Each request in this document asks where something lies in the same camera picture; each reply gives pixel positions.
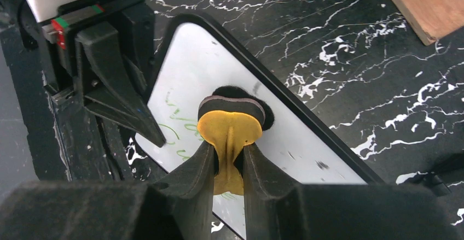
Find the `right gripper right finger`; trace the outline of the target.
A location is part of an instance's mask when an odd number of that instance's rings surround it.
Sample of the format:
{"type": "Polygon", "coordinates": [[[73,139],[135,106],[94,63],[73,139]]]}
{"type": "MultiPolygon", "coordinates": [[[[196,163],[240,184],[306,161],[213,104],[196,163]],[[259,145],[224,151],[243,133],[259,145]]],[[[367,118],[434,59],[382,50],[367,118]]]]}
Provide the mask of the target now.
{"type": "Polygon", "coordinates": [[[420,186],[302,184],[244,147],[247,239],[460,239],[420,186]]]}

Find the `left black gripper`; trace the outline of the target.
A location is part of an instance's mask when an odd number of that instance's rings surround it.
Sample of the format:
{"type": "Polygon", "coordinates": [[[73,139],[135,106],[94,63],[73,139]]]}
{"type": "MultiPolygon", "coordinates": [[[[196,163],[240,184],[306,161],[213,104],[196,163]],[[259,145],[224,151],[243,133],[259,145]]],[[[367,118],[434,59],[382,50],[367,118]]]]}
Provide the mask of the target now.
{"type": "Polygon", "coordinates": [[[76,0],[39,24],[46,90],[79,93],[90,113],[158,147],[166,139],[140,94],[154,66],[155,16],[146,0],[76,0]]]}

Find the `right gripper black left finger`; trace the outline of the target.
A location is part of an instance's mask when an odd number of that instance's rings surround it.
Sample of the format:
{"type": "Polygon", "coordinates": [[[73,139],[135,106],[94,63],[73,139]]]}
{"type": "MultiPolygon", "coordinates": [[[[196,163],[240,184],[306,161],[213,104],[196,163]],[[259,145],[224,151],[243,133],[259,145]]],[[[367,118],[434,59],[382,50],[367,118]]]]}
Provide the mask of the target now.
{"type": "Polygon", "coordinates": [[[210,239],[214,148],[149,182],[30,182],[1,205],[1,239],[210,239]]]}

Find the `white dry-erase board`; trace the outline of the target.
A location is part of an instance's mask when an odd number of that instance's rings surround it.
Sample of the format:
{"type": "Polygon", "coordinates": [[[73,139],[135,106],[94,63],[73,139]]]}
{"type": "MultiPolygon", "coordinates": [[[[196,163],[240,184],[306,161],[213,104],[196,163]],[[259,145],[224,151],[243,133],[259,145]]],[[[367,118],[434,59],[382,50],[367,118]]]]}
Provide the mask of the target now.
{"type": "Polygon", "coordinates": [[[203,98],[225,85],[243,88],[266,102],[273,127],[257,146],[264,157],[304,184],[379,183],[376,175],[310,109],[234,37],[210,17],[182,14],[161,45],[148,107],[166,138],[158,147],[135,143],[165,171],[187,161],[202,142],[196,129],[203,98]]]}

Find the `yellow whiteboard eraser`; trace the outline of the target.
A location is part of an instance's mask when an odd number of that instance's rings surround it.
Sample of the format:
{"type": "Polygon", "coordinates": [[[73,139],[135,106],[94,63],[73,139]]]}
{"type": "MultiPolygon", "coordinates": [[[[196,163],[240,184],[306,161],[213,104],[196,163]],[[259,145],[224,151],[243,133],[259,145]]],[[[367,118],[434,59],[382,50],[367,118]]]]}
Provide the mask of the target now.
{"type": "Polygon", "coordinates": [[[214,148],[214,195],[244,195],[243,149],[270,129],[270,106],[238,86],[221,86],[198,107],[197,131],[214,148]]]}

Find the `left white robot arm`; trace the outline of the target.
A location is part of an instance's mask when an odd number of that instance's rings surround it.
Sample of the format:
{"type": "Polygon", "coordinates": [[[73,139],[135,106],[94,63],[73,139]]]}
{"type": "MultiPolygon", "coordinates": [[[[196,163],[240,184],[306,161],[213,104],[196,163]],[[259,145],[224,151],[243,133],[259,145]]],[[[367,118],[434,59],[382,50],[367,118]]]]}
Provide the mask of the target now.
{"type": "Polygon", "coordinates": [[[148,0],[1,0],[1,47],[40,180],[144,180],[136,143],[166,144],[148,108],[148,0]]]}

